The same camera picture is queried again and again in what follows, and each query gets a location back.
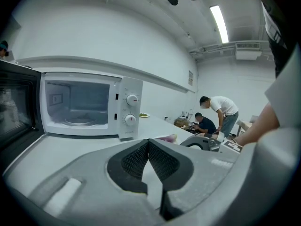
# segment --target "microwave control panel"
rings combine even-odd
[[[143,81],[123,77],[119,91],[119,138],[136,137]]]

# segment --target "black microwave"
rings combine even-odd
[[[40,80],[38,71],[0,61],[1,172],[44,134]]]

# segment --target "ceiling light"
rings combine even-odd
[[[218,5],[210,7],[210,10],[215,18],[218,30],[220,31],[222,43],[228,43],[228,34],[227,34],[227,29],[225,25],[224,18],[222,17],[222,12],[220,10],[220,7]]]

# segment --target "white countertop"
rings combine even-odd
[[[177,134],[178,143],[192,135],[154,116],[139,119],[136,139],[156,138],[170,134]],[[88,137],[87,139],[87,137],[45,135],[12,165],[4,177],[8,185],[29,196],[39,183],[77,157],[125,142],[121,142],[118,137]],[[149,161],[145,166],[142,181],[148,185],[149,202],[154,208],[158,208],[162,184]]]

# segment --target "microwave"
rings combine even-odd
[[[128,77],[41,73],[0,61],[0,161],[45,133],[135,138],[142,87]]]

